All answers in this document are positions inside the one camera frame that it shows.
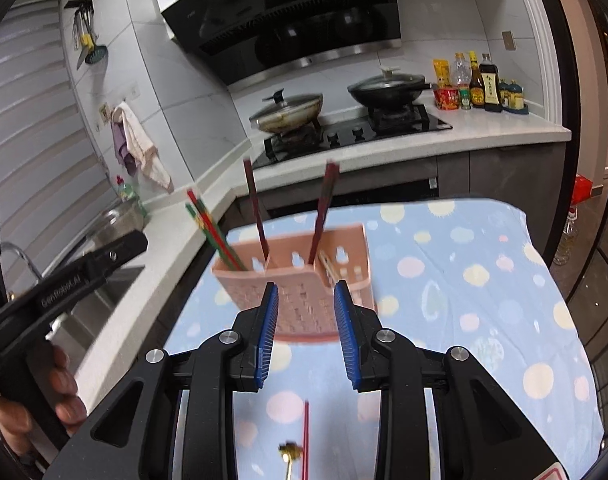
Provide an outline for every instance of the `white countertop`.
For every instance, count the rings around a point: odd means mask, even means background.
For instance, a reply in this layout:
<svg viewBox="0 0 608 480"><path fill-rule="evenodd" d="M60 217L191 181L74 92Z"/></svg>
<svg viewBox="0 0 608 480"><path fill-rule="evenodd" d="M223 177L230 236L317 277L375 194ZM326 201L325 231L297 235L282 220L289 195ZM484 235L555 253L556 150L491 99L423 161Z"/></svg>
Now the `white countertop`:
<svg viewBox="0 0 608 480"><path fill-rule="evenodd" d="M255 171L257 189L274 189L319 178L329 158L346 172L446 153L571 139L571 132L566 128L533 114L442 111L432 105L427 109L452 124L453 129L367 142L261 168ZM193 186L201 191L214 219L219 220L235 198L248 193L242 159L245 156L255 159L263 152L263 137L246 140ZM179 189L151 204L151 218L144 229L148 251L129 263L144 266L144 270L117 305L77 370L79 394L89 410L130 368L159 312L205 241L186 213L185 191Z"/></svg>

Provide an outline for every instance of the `human hand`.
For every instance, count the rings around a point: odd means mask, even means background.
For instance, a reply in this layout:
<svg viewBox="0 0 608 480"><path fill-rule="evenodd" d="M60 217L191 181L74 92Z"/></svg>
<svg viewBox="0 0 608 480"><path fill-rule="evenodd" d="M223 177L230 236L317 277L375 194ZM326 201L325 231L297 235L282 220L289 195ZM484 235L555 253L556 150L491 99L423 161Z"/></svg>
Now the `human hand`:
<svg viewBox="0 0 608 480"><path fill-rule="evenodd" d="M77 382L66 369L68 356L59 346L53 346L53 357L55 367L50 370L48 378L53 390L64 396L55 406L55 413L68 433L73 434L86 420L86 407L82 399L77 397ZM0 396L0 431L10 449L18 456L32 450L28 439L32 425L33 420L26 407Z"/></svg>

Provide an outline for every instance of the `white towel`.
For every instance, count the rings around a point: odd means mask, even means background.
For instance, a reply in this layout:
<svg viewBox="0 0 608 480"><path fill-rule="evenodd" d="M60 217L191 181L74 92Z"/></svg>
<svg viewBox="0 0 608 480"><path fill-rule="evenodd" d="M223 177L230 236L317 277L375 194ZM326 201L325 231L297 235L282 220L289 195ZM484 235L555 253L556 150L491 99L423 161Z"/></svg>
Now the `white towel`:
<svg viewBox="0 0 608 480"><path fill-rule="evenodd" d="M136 164L141 168L141 172L168 192L172 192L173 181L162 161L159 160L157 147L146 135L144 127L136 118L130 106L125 102L118 105L112 113L112 120L124 125L126 147L135 159Z"/></svg>

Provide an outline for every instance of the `pink utensil holder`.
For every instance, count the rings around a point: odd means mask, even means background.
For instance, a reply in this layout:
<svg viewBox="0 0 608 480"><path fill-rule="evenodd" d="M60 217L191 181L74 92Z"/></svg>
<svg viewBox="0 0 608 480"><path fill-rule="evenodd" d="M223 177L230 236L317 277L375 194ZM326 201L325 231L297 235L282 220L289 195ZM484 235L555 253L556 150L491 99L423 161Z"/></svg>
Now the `pink utensil holder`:
<svg viewBox="0 0 608 480"><path fill-rule="evenodd" d="M269 238L271 252L263 271L229 270L219 257L212 266L213 275L240 310L260 304L267 282L277 285L277 340L324 342L338 339L333 287L324 266L319 258L311 266L293 266L295 254L299 254L303 261L307 259L312 239L313 232ZM247 269L253 268L254 258L263 262L259 240L231 246ZM364 226L356 224L325 230L319 250L327 254L337 274L348 283L354 303L376 310L370 286L369 247Z"/></svg>

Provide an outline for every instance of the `table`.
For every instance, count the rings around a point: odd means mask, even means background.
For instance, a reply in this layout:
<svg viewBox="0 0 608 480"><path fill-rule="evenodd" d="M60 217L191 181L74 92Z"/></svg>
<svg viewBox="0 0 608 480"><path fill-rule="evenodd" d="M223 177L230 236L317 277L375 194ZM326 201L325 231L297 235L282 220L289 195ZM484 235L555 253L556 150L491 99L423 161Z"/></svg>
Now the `table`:
<svg viewBox="0 0 608 480"><path fill-rule="evenodd" d="M593 376L568 309L530 243L524 213L493 200L441 200L331 209L326 224L355 222L366 226L382 325L423 348L468 348L542 434L569 478L581 478L604 434ZM312 231L314 223L311 213L264 226L270 238ZM255 237L250 226L231 231L228 240ZM196 348L232 326L237 313L209 266L165 349ZM277 446L301 443L305 399L310 479L372 479L379 393L351 389L338 342L276 342L263 390L234 397L240 480L284 476ZM426 399L431 474L438 479L430 390ZM298 465L294 472L298 478Z"/></svg>

